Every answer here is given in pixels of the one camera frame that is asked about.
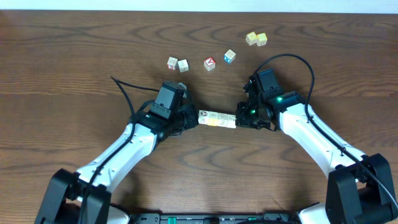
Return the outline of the wooden block green picture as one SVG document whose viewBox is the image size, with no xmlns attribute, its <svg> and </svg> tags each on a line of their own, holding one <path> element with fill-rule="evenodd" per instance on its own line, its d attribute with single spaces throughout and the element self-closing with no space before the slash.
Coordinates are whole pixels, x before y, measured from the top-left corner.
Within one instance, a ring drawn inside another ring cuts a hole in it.
<svg viewBox="0 0 398 224">
<path fill-rule="evenodd" d="M 236 116 L 233 114 L 228 115 L 227 128 L 236 128 Z"/>
</svg>

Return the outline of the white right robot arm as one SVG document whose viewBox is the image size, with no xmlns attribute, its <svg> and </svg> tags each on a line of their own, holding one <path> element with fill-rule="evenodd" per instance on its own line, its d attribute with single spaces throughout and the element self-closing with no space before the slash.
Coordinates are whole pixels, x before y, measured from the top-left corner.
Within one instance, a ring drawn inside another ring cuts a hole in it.
<svg viewBox="0 0 398 224">
<path fill-rule="evenodd" d="M 297 212 L 300 223 L 387 223 L 397 219 L 391 167 L 381 154 L 366 155 L 344 141 L 293 91 L 248 95 L 239 102 L 239 127 L 275 130 L 294 139 L 317 163 L 328 183 L 326 202 Z"/>
</svg>

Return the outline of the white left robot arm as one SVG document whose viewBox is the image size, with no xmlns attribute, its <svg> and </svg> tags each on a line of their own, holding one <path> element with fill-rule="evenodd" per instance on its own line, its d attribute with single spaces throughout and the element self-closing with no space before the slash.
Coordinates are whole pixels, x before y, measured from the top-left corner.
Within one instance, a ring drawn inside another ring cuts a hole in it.
<svg viewBox="0 0 398 224">
<path fill-rule="evenodd" d="M 132 168 L 169 136 L 198 125 L 193 104 L 174 109 L 152 103 L 137 111 L 122 135 L 76 172 L 58 170 L 50 179 L 36 223 L 130 223 L 131 215 L 111 204 L 111 195 Z"/>
</svg>

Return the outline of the wooden block letter Y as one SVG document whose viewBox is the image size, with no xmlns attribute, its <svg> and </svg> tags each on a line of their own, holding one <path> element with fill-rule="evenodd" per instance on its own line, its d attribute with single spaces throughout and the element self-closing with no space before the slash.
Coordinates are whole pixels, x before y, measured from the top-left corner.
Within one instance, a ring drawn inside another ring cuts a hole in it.
<svg viewBox="0 0 398 224">
<path fill-rule="evenodd" d="M 227 127 L 228 121 L 229 121 L 229 119 L 228 119 L 228 115 L 227 114 L 218 113 L 218 124 L 217 124 L 217 126 Z"/>
</svg>

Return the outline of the wooden block green edge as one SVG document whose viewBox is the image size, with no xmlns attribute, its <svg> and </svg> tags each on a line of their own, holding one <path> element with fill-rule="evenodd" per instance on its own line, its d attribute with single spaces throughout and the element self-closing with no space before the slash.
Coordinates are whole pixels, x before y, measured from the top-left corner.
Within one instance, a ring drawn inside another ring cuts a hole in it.
<svg viewBox="0 0 398 224">
<path fill-rule="evenodd" d="M 208 112 L 208 122 L 207 125 L 209 126 L 218 126 L 219 125 L 219 120 L 218 120 L 218 113 L 209 111 Z"/>
</svg>

